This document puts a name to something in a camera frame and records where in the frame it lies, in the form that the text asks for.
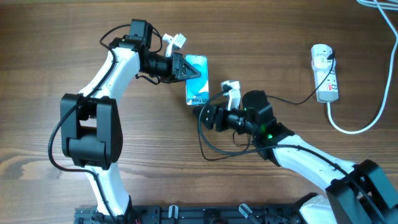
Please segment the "teal Galaxy smartphone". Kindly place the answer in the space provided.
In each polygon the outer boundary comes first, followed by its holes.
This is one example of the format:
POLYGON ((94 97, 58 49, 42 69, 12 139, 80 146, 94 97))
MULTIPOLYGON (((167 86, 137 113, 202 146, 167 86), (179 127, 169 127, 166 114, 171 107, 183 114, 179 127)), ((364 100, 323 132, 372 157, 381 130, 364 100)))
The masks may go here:
POLYGON ((187 105, 204 105, 209 100, 208 59, 204 55, 189 54, 185 60, 201 73, 200 77, 185 82, 187 105))

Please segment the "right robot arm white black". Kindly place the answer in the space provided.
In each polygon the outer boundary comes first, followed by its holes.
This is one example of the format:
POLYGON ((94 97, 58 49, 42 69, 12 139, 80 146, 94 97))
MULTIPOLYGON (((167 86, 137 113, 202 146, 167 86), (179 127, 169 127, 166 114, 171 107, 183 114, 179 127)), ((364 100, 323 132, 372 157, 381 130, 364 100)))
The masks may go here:
POLYGON ((247 92, 242 104, 242 109, 210 102, 194 107, 198 133, 203 136, 207 128, 248 134, 253 152, 322 189, 325 197, 308 194, 298 202, 301 222, 397 223, 397 190, 379 165, 344 161, 309 145, 277 122, 264 91, 247 92))

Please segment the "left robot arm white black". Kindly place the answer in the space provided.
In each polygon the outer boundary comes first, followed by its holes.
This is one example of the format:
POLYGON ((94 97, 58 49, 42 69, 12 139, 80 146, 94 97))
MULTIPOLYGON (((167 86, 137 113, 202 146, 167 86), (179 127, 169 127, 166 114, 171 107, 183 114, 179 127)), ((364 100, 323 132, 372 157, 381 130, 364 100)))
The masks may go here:
POLYGON ((49 141, 50 162, 64 172, 82 172, 88 177, 97 199, 89 215, 99 223, 136 223, 119 173, 118 159, 123 132, 118 103, 133 78, 154 85, 177 83, 201 76, 178 50, 183 34, 164 34, 145 20, 133 19, 129 33, 105 45, 108 56, 94 79, 77 94, 65 94, 60 101, 60 121, 52 135, 61 133, 62 151, 75 168, 58 165, 49 141))

